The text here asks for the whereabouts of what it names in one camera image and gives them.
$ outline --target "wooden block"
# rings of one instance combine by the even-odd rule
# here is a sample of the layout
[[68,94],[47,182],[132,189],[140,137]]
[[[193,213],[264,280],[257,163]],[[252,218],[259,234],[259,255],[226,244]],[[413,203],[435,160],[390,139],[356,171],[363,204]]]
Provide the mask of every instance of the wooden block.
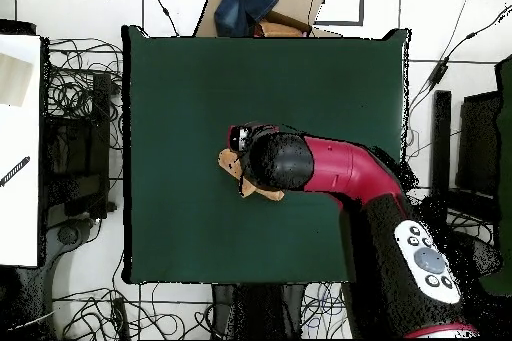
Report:
[[[229,174],[240,180],[240,177],[242,176],[242,167],[240,166],[240,162],[237,160],[236,153],[232,152],[228,148],[222,150],[219,154],[219,165]],[[284,193],[282,191],[260,190],[244,178],[242,182],[242,197],[248,197],[254,191],[273,201],[279,201],[284,197]]]

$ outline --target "control button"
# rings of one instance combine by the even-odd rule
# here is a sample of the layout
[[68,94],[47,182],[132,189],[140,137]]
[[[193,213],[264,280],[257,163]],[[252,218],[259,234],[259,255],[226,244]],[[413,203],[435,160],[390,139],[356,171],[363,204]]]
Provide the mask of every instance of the control button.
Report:
[[409,239],[407,240],[407,242],[408,242],[411,246],[417,246],[417,245],[420,243],[416,237],[409,237]]
[[439,287],[439,280],[434,275],[427,275],[425,281],[431,287]]
[[422,247],[414,253],[414,261],[424,271],[440,275],[444,272],[446,264],[443,256],[431,248]]
[[446,288],[449,288],[450,290],[452,289],[453,287],[453,284],[452,282],[450,281],[449,278],[445,277],[445,276],[442,276],[441,277],[441,282],[443,283],[443,285],[446,287]]
[[411,226],[409,228],[409,231],[411,231],[412,235],[416,235],[416,236],[420,235],[420,230],[418,228],[416,228],[415,226]]
[[432,247],[432,244],[434,244],[431,238],[422,238],[421,241],[423,241],[423,244],[427,247]]

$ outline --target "cardboard piece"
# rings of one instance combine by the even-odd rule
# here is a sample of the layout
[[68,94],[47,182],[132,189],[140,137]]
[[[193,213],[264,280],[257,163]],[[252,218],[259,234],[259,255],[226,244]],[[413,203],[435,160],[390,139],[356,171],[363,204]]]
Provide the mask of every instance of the cardboard piece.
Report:
[[0,104],[23,106],[33,65],[0,53]]
[[[214,14],[221,1],[222,0],[206,1],[203,14],[199,19],[194,36],[198,38],[217,37]],[[317,37],[340,37],[340,35],[333,34],[331,32],[312,28],[318,11],[320,10],[322,1],[323,0],[279,0],[272,11],[265,16],[265,20],[271,23],[280,23],[291,26],[301,30],[302,32],[308,32],[308,34],[313,30],[315,34],[314,36]]]

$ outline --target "table surface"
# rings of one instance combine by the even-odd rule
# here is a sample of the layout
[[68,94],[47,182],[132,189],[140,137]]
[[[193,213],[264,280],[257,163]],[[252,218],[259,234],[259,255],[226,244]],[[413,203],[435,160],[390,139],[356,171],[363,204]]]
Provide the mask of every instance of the table surface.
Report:
[[0,104],[0,178],[23,158],[31,159],[0,188],[0,264],[37,266],[41,40],[0,35],[0,53],[33,64],[22,107]]
[[131,281],[348,280],[332,199],[242,199],[217,157],[230,125],[258,120],[398,160],[405,38],[146,38],[130,27]]

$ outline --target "gray button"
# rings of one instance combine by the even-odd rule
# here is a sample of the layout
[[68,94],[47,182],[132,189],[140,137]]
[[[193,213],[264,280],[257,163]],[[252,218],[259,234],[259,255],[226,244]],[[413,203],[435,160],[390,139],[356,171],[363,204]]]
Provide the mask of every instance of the gray button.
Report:
[[432,274],[442,274],[446,266],[443,256],[427,247],[422,247],[414,253],[414,261],[421,269]]

